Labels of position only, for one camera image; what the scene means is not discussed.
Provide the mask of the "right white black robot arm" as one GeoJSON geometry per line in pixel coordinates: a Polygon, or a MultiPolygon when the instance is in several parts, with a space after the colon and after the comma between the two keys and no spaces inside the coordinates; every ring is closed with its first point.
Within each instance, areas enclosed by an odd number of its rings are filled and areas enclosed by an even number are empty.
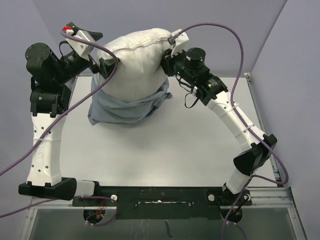
{"type": "Polygon", "coordinates": [[[270,158],[277,138],[260,130],[239,105],[231,100],[231,93],[223,81],[205,66],[206,52],[194,47],[173,54],[165,50],[160,65],[164,73],[175,76],[180,86],[190,89],[198,101],[213,111],[237,140],[242,153],[233,160],[235,170],[224,184],[223,200],[230,205],[241,198],[241,190],[249,178],[270,158]]]}

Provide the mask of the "white pillow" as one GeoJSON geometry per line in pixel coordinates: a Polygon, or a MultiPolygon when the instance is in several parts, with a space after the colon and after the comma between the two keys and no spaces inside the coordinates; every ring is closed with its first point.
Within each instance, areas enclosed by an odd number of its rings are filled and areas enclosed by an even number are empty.
{"type": "Polygon", "coordinates": [[[130,103],[154,95],[167,79],[161,60],[170,48],[171,33],[162,28],[135,31],[120,36],[104,47],[119,60],[112,79],[101,90],[130,103]]]}

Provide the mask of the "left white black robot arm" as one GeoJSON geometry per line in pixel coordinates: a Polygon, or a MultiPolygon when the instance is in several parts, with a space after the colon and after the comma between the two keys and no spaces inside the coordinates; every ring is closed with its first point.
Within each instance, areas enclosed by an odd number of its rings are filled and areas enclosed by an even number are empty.
{"type": "Polygon", "coordinates": [[[72,51],[58,58],[45,43],[34,43],[25,52],[26,69],[31,74],[30,112],[33,123],[33,147],[30,171],[25,183],[18,187],[20,195],[44,199],[72,200],[83,197],[88,204],[100,203],[102,193],[97,182],[63,177],[60,151],[63,127],[69,112],[73,91],[67,83],[85,69],[110,76],[110,66],[91,57],[101,32],[65,26],[67,43],[72,51]]]}

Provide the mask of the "blue pillowcase with fish print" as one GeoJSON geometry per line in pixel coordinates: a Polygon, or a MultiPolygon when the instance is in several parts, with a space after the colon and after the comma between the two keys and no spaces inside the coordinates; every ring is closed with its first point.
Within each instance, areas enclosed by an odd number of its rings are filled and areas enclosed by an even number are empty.
{"type": "Polygon", "coordinates": [[[163,102],[173,95],[168,92],[166,79],[157,92],[147,98],[125,102],[98,90],[93,96],[88,110],[88,120],[92,125],[98,123],[137,124],[151,117],[163,102]]]}

